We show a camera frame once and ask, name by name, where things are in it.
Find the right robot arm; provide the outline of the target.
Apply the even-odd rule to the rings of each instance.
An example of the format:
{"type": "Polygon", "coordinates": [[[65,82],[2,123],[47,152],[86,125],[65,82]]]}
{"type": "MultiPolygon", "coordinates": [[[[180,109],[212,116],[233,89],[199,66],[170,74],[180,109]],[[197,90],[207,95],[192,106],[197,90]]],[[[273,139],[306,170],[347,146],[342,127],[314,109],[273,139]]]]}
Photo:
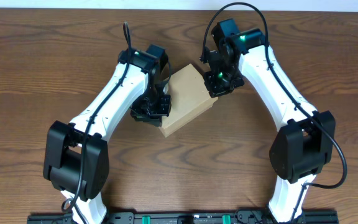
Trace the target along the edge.
{"type": "Polygon", "coordinates": [[[217,49],[204,50],[210,71],[203,76],[211,97],[233,92],[245,81],[255,88],[277,129],[269,159],[277,174],[273,197],[268,203],[274,223],[299,221],[307,188],[330,162],[332,144],[314,122],[334,134],[335,119],[303,98],[277,63],[273,49],[265,46],[260,29],[241,32],[234,19],[218,22],[211,35],[217,49]]]}

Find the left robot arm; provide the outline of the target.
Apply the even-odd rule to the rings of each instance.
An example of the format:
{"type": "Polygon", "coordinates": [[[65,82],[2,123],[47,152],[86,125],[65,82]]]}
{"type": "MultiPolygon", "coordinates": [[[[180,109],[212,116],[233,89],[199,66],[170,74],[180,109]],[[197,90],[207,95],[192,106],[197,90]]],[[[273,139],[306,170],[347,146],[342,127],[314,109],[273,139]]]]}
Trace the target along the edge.
{"type": "Polygon", "coordinates": [[[93,102],[69,123],[55,121],[48,130],[43,176],[65,201],[64,215],[51,223],[103,223],[107,208],[101,190],[109,175],[108,142],[126,112],[136,121],[162,125],[171,96],[160,75],[169,64],[164,48],[128,48],[93,102]]]}

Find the cardboard box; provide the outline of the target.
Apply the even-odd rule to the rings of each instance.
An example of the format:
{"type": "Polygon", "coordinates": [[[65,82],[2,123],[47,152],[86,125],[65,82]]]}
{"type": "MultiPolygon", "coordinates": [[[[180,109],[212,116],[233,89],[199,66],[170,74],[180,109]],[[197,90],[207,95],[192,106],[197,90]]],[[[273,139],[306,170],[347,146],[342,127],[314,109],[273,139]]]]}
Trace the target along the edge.
{"type": "Polygon", "coordinates": [[[167,93],[172,98],[171,110],[169,116],[162,118],[159,127],[166,138],[210,109],[218,100],[218,97],[209,95],[203,77],[192,64],[171,76],[167,93]]]}

